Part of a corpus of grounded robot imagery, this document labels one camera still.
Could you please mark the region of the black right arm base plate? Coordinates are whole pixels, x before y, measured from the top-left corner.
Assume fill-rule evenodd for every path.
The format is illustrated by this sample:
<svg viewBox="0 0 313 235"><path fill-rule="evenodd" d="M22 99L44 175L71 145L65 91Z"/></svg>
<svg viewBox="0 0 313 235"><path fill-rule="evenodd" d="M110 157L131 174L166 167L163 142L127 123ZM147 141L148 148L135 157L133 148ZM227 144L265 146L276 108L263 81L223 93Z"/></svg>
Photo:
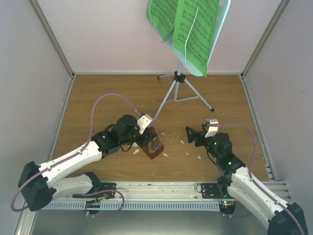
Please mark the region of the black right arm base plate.
<svg viewBox="0 0 313 235"><path fill-rule="evenodd" d="M203 199L222 199L227 197L227 190L220 183L201 183Z"/></svg>

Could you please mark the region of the clear plastic metronome cover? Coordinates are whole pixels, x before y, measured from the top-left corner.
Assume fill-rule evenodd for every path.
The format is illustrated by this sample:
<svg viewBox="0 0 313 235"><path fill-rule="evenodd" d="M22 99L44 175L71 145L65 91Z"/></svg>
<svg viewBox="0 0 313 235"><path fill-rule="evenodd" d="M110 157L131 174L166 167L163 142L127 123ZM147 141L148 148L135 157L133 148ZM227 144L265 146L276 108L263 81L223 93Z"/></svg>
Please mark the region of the clear plastic metronome cover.
<svg viewBox="0 0 313 235"><path fill-rule="evenodd" d="M149 142L148 151L151 154L162 152L164 146L156 130L152 132L152 140Z"/></svg>

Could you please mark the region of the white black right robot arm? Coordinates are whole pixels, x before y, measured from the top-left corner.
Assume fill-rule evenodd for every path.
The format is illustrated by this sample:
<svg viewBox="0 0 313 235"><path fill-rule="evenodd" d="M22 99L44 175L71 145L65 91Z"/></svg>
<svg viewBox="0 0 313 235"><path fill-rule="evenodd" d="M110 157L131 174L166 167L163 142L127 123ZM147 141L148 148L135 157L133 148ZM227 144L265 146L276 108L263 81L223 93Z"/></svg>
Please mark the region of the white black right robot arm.
<svg viewBox="0 0 313 235"><path fill-rule="evenodd" d="M186 128L189 143L203 146L215 164L221 177L217 194L221 198L232 197L250 211L265 227L269 235L306 235L308 228L303 209L290 204L269 190L232 151L227 133L210 134L209 125L202 131Z"/></svg>

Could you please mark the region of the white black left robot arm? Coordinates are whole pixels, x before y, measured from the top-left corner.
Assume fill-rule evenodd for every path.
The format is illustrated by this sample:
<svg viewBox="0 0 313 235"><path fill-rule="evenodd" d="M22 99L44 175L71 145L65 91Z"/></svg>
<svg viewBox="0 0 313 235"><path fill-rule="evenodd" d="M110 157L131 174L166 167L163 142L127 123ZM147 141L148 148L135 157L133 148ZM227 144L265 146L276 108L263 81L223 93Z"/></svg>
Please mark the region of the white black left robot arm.
<svg viewBox="0 0 313 235"><path fill-rule="evenodd" d="M71 194L97 197L101 183L95 174L89 172L74 178L67 176L122 150L125 145L131 147L136 143L142 150L147 150L150 142L157 137L153 123L154 119L149 115L141 115L140 118L124 115L82 146L57 159L39 165L34 161L27 163L18 182L26 208L32 212L38 211L53 199Z"/></svg>

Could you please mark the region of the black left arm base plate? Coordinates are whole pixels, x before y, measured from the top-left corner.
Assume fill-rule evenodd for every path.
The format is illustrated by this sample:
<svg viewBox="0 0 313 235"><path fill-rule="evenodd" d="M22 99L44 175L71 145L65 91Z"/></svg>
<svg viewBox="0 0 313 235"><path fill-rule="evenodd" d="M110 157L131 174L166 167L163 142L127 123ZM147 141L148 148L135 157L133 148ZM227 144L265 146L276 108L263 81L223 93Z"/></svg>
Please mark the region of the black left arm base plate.
<svg viewBox="0 0 313 235"><path fill-rule="evenodd" d="M97 195L97 200L108 200L113 199L115 197L115 192L108 191L108 190L115 190L116 183L101 183L100 191L107 190L107 192L103 192Z"/></svg>

